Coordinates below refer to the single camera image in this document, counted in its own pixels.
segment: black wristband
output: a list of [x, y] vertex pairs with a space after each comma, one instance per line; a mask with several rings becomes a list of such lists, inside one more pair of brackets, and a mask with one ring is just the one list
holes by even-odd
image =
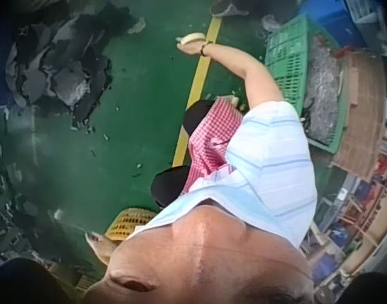
[[200, 55], [202, 55], [203, 57], [206, 57], [206, 55], [204, 54], [203, 50], [205, 49], [206, 46], [208, 46], [210, 43], [213, 43], [212, 41], [206, 41], [205, 43], [203, 43], [203, 45], [201, 46], [201, 49], [200, 49]]

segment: hand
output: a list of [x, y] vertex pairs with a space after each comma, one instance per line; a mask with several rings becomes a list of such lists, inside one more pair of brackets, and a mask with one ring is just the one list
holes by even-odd
[[201, 47], [206, 43], [206, 41], [193, 41], [188, 42], [187, 44], [181, 45], [178, 43], [176, 46], [183, 53], [188, 55], [200, 55]]

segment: striped shirt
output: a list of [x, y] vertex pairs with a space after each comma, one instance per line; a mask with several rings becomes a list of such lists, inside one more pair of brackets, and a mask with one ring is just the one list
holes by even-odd
[[312, 222], [317, 191], [307, 138], [295, 109], [270, 101], [249, 111], [225, 158], [229, 166], [199, 178], [187, 194], [129, 238], [171, 224], [210, 198], [247, 224], [298, 248]]

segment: red checkered apron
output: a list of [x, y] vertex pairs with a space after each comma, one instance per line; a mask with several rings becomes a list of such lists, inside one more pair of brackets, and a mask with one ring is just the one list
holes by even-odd
[[242, 114], [226, 99], [220, 97], [216, 100], [189, 138], [192, 163], [182, 194], [189, 192], [189, 188], [200, 177], [227, 166], [225, 151], [242, 119]]

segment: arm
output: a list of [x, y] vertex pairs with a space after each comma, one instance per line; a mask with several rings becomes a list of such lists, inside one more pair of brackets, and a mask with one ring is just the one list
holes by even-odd
[[[201, 42], [192, 42], [178, 48], [187, 54], [200, 54]], [[284, 98], [275, 80], [263, 64], [251, 55], [229, 46], [208, 44], [203, 53], [224, 65], [245, 82], [245, 90], [250, 108], [266, 101], [283, 101]]]

